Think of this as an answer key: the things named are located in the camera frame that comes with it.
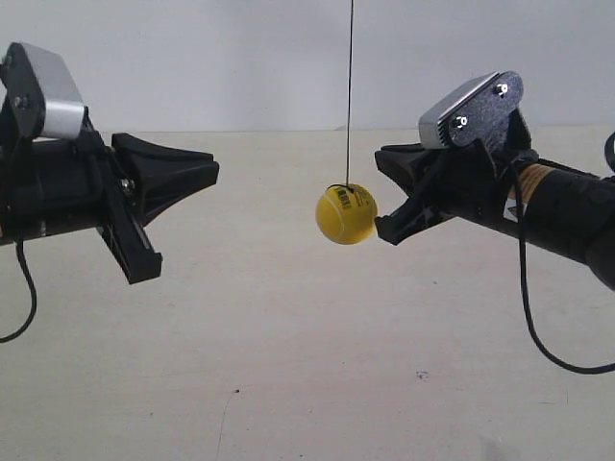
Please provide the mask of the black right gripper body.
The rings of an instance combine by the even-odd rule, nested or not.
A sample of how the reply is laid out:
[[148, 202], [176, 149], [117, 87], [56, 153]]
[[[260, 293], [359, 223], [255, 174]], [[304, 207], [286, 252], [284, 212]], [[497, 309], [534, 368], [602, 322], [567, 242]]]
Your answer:
[[521, 119], [504, 122], [495, 132], [496, 150], [488, 153], [477, 140], [464, 148], [444, 149], [436, 195], [421, 189], [391, 213], [376, 219], [378, 237], [398, 245], [410, 236], [452, 218], [516, 237], [516, 224], [503, 217], [508, 192], [514, 189], [509, 173], [536, 160], [529, 129]]

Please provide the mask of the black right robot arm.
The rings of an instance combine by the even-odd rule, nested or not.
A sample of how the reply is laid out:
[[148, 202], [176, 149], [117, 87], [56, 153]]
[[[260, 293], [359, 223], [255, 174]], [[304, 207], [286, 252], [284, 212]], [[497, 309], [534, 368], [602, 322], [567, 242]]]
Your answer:
[[406, 200], [376, 220], [397, 246], [453, 218], [497, 231], [586, 266], [614, 286], [614, 181], [542, 158], [526, 129], [508, 127], [494, 144], [389, 144], [377, 169]]

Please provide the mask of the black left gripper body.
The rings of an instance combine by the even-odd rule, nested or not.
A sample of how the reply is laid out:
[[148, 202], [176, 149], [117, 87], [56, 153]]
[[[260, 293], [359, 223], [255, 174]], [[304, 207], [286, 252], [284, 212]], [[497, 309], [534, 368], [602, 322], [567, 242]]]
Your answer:
[[125, 180], [88, 118], [74, 139], [34, 140], [2, 109], [2, 244], [95, 229], [128, 283], [158, 278], [162, 256], [126, 200]]

